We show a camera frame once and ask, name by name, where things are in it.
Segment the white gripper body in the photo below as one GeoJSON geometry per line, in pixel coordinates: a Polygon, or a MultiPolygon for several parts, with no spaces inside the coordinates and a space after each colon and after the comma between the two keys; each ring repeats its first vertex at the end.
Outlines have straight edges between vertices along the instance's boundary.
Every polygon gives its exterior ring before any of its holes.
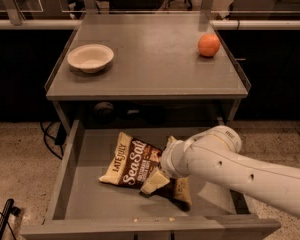
{"type": "Polygon", "coordinates": [[[190,175],[184,151],[185,142],[169,140],[160,160],[161,170],[170,178],[184,178],[190,175]]]}

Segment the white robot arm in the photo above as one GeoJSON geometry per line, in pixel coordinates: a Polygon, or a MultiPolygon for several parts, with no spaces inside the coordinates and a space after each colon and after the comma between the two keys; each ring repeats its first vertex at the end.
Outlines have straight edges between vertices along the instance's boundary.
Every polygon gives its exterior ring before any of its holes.
{"type": "Polygon", "coordinates": [[[194,175],[300,219],[300,168],[251,159],[240,154],[241,147],[241,138],[227,126],[168,141],[141,192],[150,195],[172,178],[194,175]]]}

